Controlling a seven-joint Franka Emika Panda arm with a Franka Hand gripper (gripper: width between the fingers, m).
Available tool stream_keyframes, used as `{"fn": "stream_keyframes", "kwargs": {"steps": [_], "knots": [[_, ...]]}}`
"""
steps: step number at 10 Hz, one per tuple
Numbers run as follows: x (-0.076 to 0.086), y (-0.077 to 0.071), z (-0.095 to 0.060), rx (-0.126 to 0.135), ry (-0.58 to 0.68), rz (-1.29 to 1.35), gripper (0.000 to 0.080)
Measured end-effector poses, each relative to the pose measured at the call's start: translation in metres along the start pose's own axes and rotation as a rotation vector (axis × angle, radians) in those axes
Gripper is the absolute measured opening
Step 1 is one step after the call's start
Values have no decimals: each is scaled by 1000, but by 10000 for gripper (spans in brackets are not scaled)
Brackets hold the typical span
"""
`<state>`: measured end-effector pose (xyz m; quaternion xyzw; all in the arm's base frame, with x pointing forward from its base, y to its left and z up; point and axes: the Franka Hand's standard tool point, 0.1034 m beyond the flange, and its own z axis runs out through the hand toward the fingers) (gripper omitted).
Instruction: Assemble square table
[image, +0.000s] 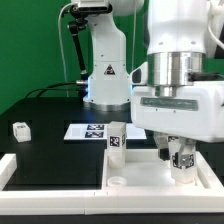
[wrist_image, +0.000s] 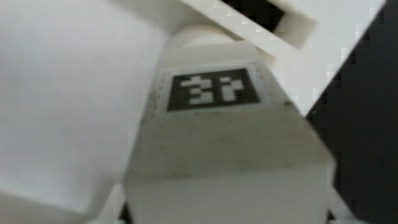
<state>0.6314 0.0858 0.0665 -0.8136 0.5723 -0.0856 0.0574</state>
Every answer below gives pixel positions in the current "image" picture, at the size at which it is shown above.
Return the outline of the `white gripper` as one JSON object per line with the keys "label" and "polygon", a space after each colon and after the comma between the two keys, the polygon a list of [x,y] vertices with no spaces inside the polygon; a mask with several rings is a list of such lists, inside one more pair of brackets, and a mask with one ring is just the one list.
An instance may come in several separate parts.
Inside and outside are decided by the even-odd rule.
{"label": "white gripper", "polygon": [[177,164],[191,168],[195,165],[195,140],[224,141],[224,81],[196,81],[179,87],[174,98],[162,98],[155,96],[154,87],[146,85],[147,75],[147,62],[131,72],[131,83],[135,84],[132,123],[155,132],[158,157],[163,161],[170,159],[166,134],[184,137],[179,139]]}

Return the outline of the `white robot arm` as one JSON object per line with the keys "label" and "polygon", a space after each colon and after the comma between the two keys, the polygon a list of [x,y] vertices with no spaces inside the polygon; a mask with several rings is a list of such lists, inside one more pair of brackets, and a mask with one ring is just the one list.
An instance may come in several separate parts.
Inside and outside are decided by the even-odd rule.
{"label": "white robot arm", "polygon": [[224,44],[214,31],[223,25],[216,0],[149,0],[147,60],[130,75],[124,66],[125,36],[115,16],[140,9],[144,0],[71,0],[77,26],[93,41],[94,69],[87,77],[84,105],[115,111],[129,106],[132,123],[154,133],[178,163],[197,141],[224,141],[224,81],[204,71],[204,60]]}

